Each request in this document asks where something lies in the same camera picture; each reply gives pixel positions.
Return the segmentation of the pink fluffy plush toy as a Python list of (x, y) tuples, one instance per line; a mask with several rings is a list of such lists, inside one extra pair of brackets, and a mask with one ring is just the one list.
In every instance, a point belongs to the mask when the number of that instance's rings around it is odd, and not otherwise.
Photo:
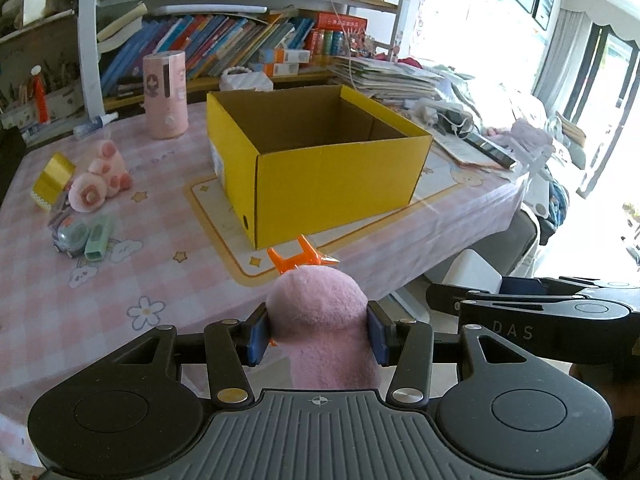
[(290, 361), (302, 390), (360, 390), (380, 385), (368, 335), (368, 298), (338, 260), (303, 235), (290, 258), (267, 254), (279, 276), (266, 298), (271, 340)]

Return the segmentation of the green correction tape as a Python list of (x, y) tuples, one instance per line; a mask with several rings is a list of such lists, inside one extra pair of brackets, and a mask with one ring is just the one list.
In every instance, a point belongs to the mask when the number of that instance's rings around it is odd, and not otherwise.
[(114, 219), (110, 214), (93, 220), (89, 230), (89, 237), (85, 244), (85, 258), (89, 262), (98, 262), (104, 259), (108, 241), (113, 232), (113, 226)]

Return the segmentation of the grey toy car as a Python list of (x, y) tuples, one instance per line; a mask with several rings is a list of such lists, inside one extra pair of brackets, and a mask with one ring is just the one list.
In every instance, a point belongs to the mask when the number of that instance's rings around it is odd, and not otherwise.
[(89, 237), (89, 226), (71, 209), (57, 212), (49, 221), (54, 248), (70, 258), (77, 258), (85, 252)]

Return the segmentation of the pink pig plush toy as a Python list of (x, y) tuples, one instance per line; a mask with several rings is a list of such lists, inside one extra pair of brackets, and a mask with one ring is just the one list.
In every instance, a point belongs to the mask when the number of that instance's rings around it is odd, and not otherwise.
[(90, 214), (108, 198), (130, 188), (132, 177), (116, 144), (112, 140), (96, 141), (76, 165), (68, 201), (74, 211)]

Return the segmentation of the gold tape roll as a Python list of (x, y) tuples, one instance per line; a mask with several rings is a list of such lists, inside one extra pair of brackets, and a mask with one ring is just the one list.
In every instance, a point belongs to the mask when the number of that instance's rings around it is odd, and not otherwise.
[(35, 180), (30, 196), (41, 209), (50, 211), (74, 173), (75, 165), (62, 153), (55, 152)]

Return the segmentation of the white charger cube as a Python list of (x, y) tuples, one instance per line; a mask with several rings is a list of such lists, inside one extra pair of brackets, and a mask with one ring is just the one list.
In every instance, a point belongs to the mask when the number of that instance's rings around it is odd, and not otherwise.
[(452, 260), (442, 284), (495, 294), (502, 275), (475, 250), (465, 249)]

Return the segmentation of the pink checkered tablecloth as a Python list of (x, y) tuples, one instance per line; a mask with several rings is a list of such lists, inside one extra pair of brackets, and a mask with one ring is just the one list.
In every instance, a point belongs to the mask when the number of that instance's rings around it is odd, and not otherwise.
[[(90, 263), (57, 252), (32, 185), (54, 154), (78, 159), (73, 138), (21, 162), (1, 206), (1, 449), (32, 465), (26, 430), (40, 394), (160, 324), (183, 333), (242, 318), (264, 300), (276, 270), (248, 241), (216, 181), (206, 109), (189, 110), (180, 138), (155, 141), (142, 117), (106, 134), (134, 174), (103, 206), (115, 222), (107, 256)], [(428, 154), (413, 204), (314, 234), (372, 299), (386, 296), (481, 238), (506, 229), (525, 182), (458, 167)]]

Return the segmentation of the yellow cardboard box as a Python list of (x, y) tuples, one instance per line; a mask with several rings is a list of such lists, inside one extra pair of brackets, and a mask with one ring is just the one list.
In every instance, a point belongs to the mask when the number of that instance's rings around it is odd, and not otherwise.
[(347, 86), (209, 93), (216, 177), (266, 249), (410, 203), (433, 138)]

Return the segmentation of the stack of papers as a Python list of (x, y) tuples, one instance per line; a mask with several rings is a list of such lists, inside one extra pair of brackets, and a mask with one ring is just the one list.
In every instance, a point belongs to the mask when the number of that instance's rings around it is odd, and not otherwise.
[(445, 99), (445, 95), (439, 89), (442, 76), (405, 63), (336, 56), (328, 70), (343, 84), (348, 84), (368, 98), (380, 102)]

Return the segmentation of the white quilted handbag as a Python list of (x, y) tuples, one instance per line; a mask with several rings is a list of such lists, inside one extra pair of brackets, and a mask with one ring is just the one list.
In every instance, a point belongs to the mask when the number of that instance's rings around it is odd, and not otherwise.
[(222, 72), (219, 90), (268, 92), (273, 90), (273, 82), (263, 72), (253, 72), (246, 67), (234, 66)]

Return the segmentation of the blue spray bottle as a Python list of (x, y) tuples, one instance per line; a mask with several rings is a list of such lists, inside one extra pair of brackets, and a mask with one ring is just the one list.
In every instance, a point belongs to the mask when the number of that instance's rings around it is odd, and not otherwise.
[(93, 119), (89, 119), (86, 122), (83, 122), (82, 124), (73, 128), (73, 136), (76, 140), (86, 138), (87, 136), (90, 136), (90, 134), (96, 132), (96, 130), (99, 130), (110, 124), (111, 122), (114, 122), (117, 118), (118, 113), (113, 112), (100, 115)]

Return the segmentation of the pink humidifier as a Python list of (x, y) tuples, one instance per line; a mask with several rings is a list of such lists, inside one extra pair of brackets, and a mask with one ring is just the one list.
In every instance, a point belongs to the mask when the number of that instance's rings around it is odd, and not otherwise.
[(155, 140), (182, 136), (189, 128), (186, 54), (170, 50), (143, 59), (145, 122)]

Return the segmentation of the row of leaning books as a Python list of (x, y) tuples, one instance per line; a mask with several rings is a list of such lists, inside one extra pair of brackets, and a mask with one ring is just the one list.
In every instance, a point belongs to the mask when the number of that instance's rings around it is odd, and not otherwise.
[(128, 96), (141, 84), (143, 58), (183, 50), (186, 79), (218, 77), (229, 67), (247, 67), (260, 52), (301, 49), (316, 20), (297, 11), (261, 16), (206, 13), (136, 18), (98, 42), (106, 56), (101, 68), (104, 96)]

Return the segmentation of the red tassel ornament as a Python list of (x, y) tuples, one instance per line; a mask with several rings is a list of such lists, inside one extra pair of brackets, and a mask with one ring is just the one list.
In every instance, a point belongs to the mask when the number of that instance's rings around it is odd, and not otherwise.
[(50, 122), (50, 118), (46, 101), (46, 92), (44, 92), (41, 66), (32, 66), (30, 74), (32, 75), (32, 94), (34, 95), (38, 122), (40, 125), (47, 125), (47, 123)]

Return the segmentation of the white bookshelf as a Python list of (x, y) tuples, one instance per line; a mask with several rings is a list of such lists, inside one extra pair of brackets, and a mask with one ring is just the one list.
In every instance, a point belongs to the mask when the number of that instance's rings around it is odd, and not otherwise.
[(393, 60), (408, 0), (1, 0), (1, 123), (37, 142), (142, 102), (182, 54), (185, 98), (226, 70), (279, 84), (328, 79), (341, 55)]

